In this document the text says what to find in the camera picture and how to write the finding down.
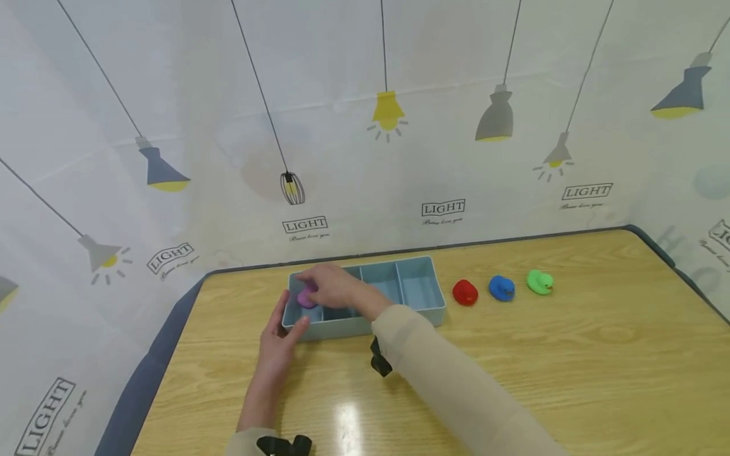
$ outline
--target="white backdrop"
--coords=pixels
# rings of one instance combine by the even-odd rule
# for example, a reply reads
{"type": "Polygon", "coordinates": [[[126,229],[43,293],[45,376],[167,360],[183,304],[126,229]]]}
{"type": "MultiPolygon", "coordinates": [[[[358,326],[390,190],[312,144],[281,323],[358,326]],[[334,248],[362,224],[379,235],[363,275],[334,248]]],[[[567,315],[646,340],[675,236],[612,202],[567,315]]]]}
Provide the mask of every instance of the white backdrop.
{"type": "Polygon", "coordinates": [[[730,31],[704,110],[650,111],[723,0],[234,1],[253,66],[230,0],[0,1],[0,453],[92,454],[218,268],[633,223],[730,315],[730,31]],[[373,121],[384,48],[400,134],[373,121]],[[508,56],[512,137],[477,142],[508,56]],[[543,166],[574,106],[573,164],[543,166]]]}

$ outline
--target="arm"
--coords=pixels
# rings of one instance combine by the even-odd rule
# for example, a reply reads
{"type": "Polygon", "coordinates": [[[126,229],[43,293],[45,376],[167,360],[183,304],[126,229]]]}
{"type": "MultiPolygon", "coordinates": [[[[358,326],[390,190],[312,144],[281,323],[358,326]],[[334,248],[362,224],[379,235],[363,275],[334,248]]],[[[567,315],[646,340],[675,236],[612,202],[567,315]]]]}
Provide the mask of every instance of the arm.
{"type": "Polygon", "coordinates": [[[376,302],[375,308],[381,310],[372,328],[385,359],[473,454],[567,455],[526,409],[426,318],[406,306],[376,302]]]}
{"type": "Polygon", "coordinates": [[[304,317],[296,322],[289,334],[281,327],[288,297],[288,291],[282,293],[261,333],[256,369],[246,390],[236,433],[228,441],[226,456],[261,456],[263,453],[256,441],[264,436],[277,436],[274,430],[277,405],[296,342],[309,326],[309,320],[304,317]]]}

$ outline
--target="toy duck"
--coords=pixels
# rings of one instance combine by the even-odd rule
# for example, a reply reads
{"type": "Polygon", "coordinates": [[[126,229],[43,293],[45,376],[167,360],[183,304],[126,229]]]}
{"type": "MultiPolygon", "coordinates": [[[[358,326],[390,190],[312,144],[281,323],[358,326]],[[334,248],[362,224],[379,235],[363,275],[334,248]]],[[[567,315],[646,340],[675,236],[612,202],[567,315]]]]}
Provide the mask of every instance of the toy duck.
{"type": "Polygon", "coordinates": [[[319,290],[319,288],[313,282],[305,282],[304,284],[306,285],[304,289],[296,295],[296,302],[305,309],[314,309],[317,304],[310,300],[310,294],[319,290]]]}
{"type": "Polygon", "coordinates": [[[499,301],[511,301],[515,297],[515,283],[506,277],[494,276],[489,281],[489,293],[499,301]]]}
{"type": "Polygon", "coordinates": [[[474,303],[477,302],[477,298],[479,298],[477,288],[466,279],[459,280],[456,285],[454,285],[451,293],[454,295],[456,302],[462,306],[473,306],[474,303]]]}
{"type": "Polygon", "coordinates": [[[527,274],[527,286],[538,295],[549,295],[553,291],[553,277],[533,269],[527,274]]]}

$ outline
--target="beige sleeve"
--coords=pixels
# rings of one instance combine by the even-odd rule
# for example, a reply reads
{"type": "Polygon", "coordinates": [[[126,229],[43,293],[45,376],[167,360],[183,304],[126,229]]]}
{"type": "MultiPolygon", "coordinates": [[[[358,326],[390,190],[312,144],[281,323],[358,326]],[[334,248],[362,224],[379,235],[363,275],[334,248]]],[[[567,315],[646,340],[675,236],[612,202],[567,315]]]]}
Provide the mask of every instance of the beige sleeve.
{"type": "Polygon", "coordinates": [[[264,436],[276,437],[276,431],[266,428],[249,428],[235,433],[226,447],[226,456],[261,456],[263,452],[256,441],[264,436]]]}
{"type": "Polygon", "coordinates": [[[389,307],[372,329],[393,370],[472,454],[567,455],[492,376],[411,308],[389,307]]]}

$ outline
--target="red rubber duck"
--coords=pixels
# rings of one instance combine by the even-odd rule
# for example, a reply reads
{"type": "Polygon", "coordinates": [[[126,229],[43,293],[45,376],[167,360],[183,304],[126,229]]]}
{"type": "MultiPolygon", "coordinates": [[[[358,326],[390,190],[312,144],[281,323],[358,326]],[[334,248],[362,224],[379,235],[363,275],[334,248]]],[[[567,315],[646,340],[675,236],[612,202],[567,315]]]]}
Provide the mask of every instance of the red rubber duck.
{"type": "Polygon", "coordinates": [[[477,288],[466,279],[459,280],[456,285],[454,285],[451,293],[454,295],[456,302],[462,306],[473,306],[474,303],[477,302],[477,298],[479,298],[477,288]]]}

